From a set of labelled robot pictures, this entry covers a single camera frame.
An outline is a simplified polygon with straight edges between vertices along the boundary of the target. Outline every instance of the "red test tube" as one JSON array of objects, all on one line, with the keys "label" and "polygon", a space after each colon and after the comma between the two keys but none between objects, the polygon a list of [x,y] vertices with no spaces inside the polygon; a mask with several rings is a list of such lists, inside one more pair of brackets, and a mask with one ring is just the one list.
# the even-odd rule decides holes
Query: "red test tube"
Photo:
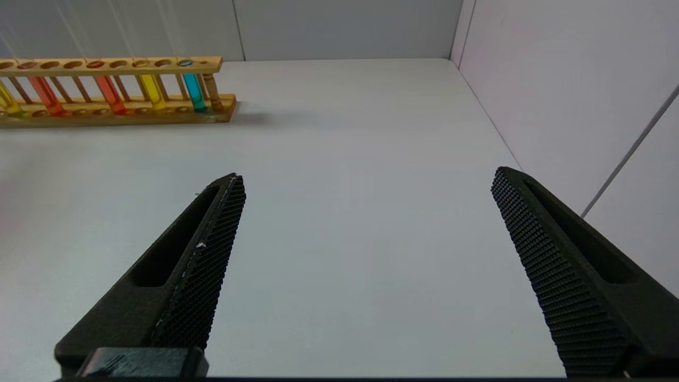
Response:
[{"label": "red test tube", "polygon": [[47,83],[44,77],[29,77],[29,82],[35,89],[35,92],[40,97],[40,101],[47,107],[47,111],[54,117],[63,116],[66,113],[61,102],[54,95],[52,88]]},{"label": "red test tube", "polygon": [[106,102],[109,103],[113,113],[119,116],[126,114],[127,109],[125,108],[125,104],[120,99],[120,95],[118,95],[118,91],[113,86],[111,78],[108,75],[95,75],[94,81],[96,82],[96,85],[99,86],[101,94],[104,96]]}]

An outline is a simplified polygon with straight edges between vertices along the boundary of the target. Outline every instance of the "yellow liquid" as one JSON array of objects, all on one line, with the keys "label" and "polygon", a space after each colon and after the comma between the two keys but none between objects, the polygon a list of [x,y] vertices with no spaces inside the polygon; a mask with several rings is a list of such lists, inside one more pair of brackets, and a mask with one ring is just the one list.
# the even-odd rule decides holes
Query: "yellow liquid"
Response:
[{"label": "yellow liquid", "polygon": [[0,106],[2,106],[9,115],[21,114],[23,112],[21,106],[19,106],[2,82],[0,82]]},{"label": "yellow liquid", "polygon": [[165,109],[165,100],[160,94],[160,89],[158,84],[155,82],[155,78],[151,74],[142,74],[141,83],[144,84],[144,89],[146,89],[146,94],[149,95],[149,100],[153,105],[153,110],[163,110]]}]

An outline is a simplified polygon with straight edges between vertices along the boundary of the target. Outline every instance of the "yellow test tube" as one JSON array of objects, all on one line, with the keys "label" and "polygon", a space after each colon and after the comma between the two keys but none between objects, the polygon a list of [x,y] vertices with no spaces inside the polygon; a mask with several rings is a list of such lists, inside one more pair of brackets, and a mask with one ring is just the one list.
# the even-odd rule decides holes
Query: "yellow test tube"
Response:
[{"label": "yellow test tube", "polygon": [[0,106],[2,106],[7,114],[11,116],[16,116],[24,112],[2,82],[0,82]]},{"label": "yellow test tube", "polygon": [[[149,66],[149,61],[139,60],[136,61],[133,66],[147,67]],[[160,92],[160,86],[158,86],[155,77],[152,74],[142,74],[139,75],[138,78],[140,79],[141,86],[144,87],[143,90],[146,93],[145,95],[149,96],[149,101],[151,101],[153,110],[165,109],[165,99],[163,99],[163,95]]]}]

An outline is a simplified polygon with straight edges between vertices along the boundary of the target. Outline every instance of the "test tube rack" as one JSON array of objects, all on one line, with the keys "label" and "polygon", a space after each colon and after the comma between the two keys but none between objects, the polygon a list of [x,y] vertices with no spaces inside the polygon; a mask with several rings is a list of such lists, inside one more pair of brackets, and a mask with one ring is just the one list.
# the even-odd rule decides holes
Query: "test tube rack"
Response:
[{"label": "test tube rack", "polygon": [[[39,59],[25,63],[0,60],[0,78],[6,77],[20,97],[0,82],[0,127],[67,127],[140,124],[229,122],[236,95],[219,94],[213,77],[221,68],[220,56]],[[181,94],[167,94],[161,75],[174,75]],[[136,78],[141,96],[129,95],[121,76]],[[80,80],[95,79],[103,97],[88,93]],[[18,77],[27,77],[39,95],[31,98]],[[62,83],[74,82],[81,97],[72,97]],[[47,82],[50,79],[59,96]]]}]

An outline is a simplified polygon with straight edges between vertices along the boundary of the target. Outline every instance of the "wooden dowel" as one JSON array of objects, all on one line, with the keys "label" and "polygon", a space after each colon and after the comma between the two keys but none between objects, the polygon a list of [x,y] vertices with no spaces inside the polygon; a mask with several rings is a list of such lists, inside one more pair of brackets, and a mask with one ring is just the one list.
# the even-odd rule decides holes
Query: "wooden dowel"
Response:
[{"label": "wooden dowel", "polygon": [[212,103],[213,110],[223,111],[224,105],[221,104],[221,99],[219,99],[215,77],[212,74],[204,74],[203,80],[205,80],[205,87],[207,88],[208,93],[210,93],[210,103]]},{"label": "wooden dowel", "polygon": [[73,78],[73,82],[75,82],[75,86],[80,90],[80,94],[82,94],[83,99],[85,99],[85,102],[92,102],[92,99],[90,98],[90,95],[87,94],[87,90],[85,90],[85,86],[83,86],[82,81],[80,81],[80,77],[71,77]]},{"label": "wooden dowel", "polygon": [[113,80],[115,81],[115,84],[118,85],[118,90],[120,90],[120,94],[123,96],[123,101],[125,102],[130,102],[130,95],[127,94],[127,89],[125,89],[125,86],[123,85],[123,81],[120,79],[119,75],[114,75]]},{"label": "wooden dowel", "polygon": [[177,79],[177,85],[179,85],[179,91],[181,92],[181,99],[184,101],[189,100],[189,95],[186,94],[186,88],[184,88],[184,81],[181,80],[181,74],[175,74],[175,78]]},{"label": "wooden dowel", "polygon": [[19,84],[19,81],[16,79],[16,77],[10,77],[10,82],[12,83],[12,85],[14,85],[14,88],[16,89],[16,91],[19,92],[19,95],[21,96],[21,98],[24,99],[24,102],[26,104],[30,105],[31,103],[33,103],[33,100],[26,93],[23,86],[21,86],[21,84]]},{"label": "wooden dowel", "polygon": [[160,74],[154,74],[155,82],[158,84],[158,90],[160,90],[160,95],[163,96],[165,101],[169,101],[167,90],[165,90],[165,85],[163,84],[163,79],[160,78]]},{"label": "wooden dowel", "polygon": [[146,92],[146,88],[144,88],[144,83],[141,81],[141,78],[138,75],[134,78],[136,78],[136,82],[139,84],[139,89],[141,89],[141,95],[144,96],[144,101],[150,101],[149,93]]},{"label": "wooden dowel", "polygon": [[66,101],[66,103],[73,103],[73,100],[69,96],[69,93],[67,93],[66,89],[64,89],[64,87],[61,86],[61,82],[59,82],[59,79],[57,77],[50,77],[50,80],[54,84],[54,87],[59,91],[59,94],[61,94],[61,97],[64,98],[64,101]]},{"label": "wooden dowel", "polygon": [[198,77],[198,85],[200,85],[200,91],[203,93],[203,99],[208,101],[210,97],[208,97],[208,92],[205,90],[205,81],[203,81],[203,76],[197,74],[196,77]]}]

